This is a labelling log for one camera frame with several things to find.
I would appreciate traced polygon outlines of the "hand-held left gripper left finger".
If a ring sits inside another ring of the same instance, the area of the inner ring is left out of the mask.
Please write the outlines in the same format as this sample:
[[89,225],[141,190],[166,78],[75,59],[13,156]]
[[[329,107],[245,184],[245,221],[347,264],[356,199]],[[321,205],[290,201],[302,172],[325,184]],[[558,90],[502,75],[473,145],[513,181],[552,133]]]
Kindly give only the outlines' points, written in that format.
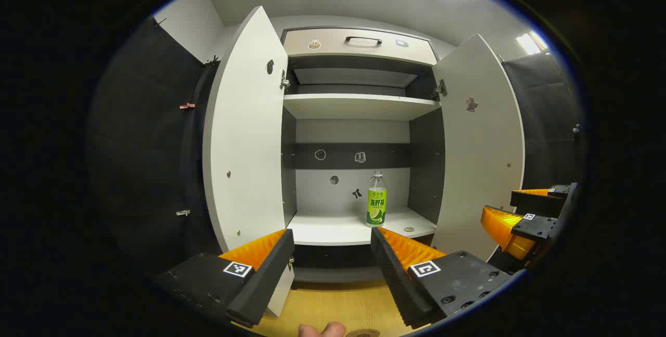
[[197,254],[158,275],[156,283],[211,321],[252,328],[268,308],[294,248],[292,230],[281,229],[221,255]]

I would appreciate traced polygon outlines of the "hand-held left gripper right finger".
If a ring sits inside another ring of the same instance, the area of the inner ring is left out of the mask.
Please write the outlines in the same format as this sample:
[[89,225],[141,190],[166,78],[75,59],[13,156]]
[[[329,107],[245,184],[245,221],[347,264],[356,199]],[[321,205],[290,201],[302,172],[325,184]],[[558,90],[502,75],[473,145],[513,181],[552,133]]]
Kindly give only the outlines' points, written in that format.
[[371,229],[370,248],[403,323],[413,329],[461,316],[513,277],[465,250],[445,254],[382,227]]

